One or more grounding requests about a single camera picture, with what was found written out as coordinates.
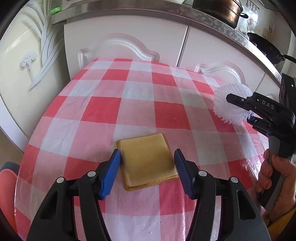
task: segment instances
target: table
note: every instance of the table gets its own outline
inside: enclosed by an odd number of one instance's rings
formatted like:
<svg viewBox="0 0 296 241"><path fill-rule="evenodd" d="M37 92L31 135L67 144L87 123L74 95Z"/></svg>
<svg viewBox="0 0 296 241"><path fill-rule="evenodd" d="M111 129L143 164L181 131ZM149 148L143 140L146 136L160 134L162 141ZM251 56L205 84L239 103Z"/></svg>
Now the table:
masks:
<svg viewBox="0 0 296 241"><path fill-rule="evenodd" d="M56 178L80 178L107 161L119 139L162 132L217 178L240 179L251 197L267 139L244 122L223 123L213 94L224 83L161 63L95 59L62 90L41 118L26 148L16 185L15 219L25 240ZM213 240L219 226L216 200ZM111 194L99 205L112 241L185 240L195 209L179 179L127 192L118 172ZM85 240L75 199L80 240Z"/></svg>

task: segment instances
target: decorative carving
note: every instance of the decorative carving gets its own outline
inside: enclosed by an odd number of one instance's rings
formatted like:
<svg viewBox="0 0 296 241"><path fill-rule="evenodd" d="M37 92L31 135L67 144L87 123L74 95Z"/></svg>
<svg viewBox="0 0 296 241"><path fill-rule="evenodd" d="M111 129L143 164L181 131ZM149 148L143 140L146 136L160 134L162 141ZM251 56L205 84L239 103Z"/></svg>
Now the decorative carving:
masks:
<svg viewBox="0 0 296 241"><path fill-rule="evenodd" d="M87 66L93 59L94 53L91 49L86 48L82 49L78 52L78 64L79 70L82 70L85 66Z"/></svg>
<svg viewBox="0 0 296 241"><path fill-rule="evenodd" d="M276 96L274 94L267 94L266 97L276 101Z"/></svg>
<svg viewBox="0 0 296 241"><path fill-rule="evenodd" d="M149 50L137 38L128 34L116 33L107 35L97 47L81 49L78 52L79 68L82 70L90 61L100 57L100 52L107 47L119 45L133 51L141 60L159 62L160 55Z"/></svg>
<svg viewBox="0 0 296 241"><path fill-rule="evenodd" d="M220 62L220 63L212 63L212 64L198 64L195 67L195 72L200 73L200 74L204 74L204 75L208 75L217 71L226 71L230 74L232 74L238 83L240 84L244 84L247 86L246 84L246 79L244 77L244 74L242 72L242 70L236 66L235 64L225 61L225 62Z"/></svg>
<svg viewBox="0 0 296 241"><path fill-rule="evenodd" d="M34 78L29 65L29 74L32 81L29 90L42 80L64 47L64 23L51 24L51 14L49 13L51 7L52 0L43 1L43 10L35 0L30 0L20 11L24 13L25 21L32 27L41 41L42 68Z"/></svg>
<svg viewBox="0 0 296 241"><path fill-rule="evenodd" d="M30 51L25 54L25 56L21 60L21 66L25 67L26 65L29 66L29 76L31 79L31 82L34 81L33 73L32 73L32 61L34 61L37 58L37 54L34 51Z"/></svg>

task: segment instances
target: fingernail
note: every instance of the fingernail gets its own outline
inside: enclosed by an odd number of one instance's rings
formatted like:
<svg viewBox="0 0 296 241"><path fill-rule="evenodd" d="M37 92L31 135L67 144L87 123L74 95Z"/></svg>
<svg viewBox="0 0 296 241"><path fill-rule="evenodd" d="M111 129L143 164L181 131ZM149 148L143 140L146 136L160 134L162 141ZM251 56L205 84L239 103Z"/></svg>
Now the fingernail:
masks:
<svg viewBox="0 0 296 241"><path fill-rule="evenodd" d="M262 192L262 191L263 191L263 187L261 187L261 186L257 187L257 188L256 188L256 191L257 191L257 192Z"/></svg>
<svg viewBox="0 0 296 241"><path fill-rule="evenodd" d="M272 174L272 170L269 170L267 173L267 177L271 177L271 174Z"/></svg>
<svg viewBox="0 0 296 241"><path fill-rule="evenodd" d="M271 187L271 183L267 182L267 184L265 185L265 189L269 189Z"/></svg>

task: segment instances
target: green object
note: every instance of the green object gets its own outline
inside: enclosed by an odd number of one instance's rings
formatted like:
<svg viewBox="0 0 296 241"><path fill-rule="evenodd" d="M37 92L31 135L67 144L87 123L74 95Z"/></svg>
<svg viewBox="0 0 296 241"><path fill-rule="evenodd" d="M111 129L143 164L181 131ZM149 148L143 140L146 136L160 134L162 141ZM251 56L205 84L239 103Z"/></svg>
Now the green object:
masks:
<svg viewBox="0 0 296 241"><path fill-rule="evenodd" d="M56 7L56 8L54 8L53 10L51 10L49 13L50 13L50 14L56 14L56 13L60 12L61 10L62 10L61 7Z"/></svg>

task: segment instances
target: floor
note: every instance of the floor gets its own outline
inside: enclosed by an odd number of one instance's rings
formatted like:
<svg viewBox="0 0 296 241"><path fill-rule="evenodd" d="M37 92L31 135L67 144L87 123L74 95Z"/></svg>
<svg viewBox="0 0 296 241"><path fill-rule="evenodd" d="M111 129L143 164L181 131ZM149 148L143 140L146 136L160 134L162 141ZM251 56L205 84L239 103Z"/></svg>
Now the floor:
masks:
<svg viewBox="0 0 296 241"><path fill-rule="evenodd" d="M7 161L20 164L24 153L0 130L0 167Z"/></svg>

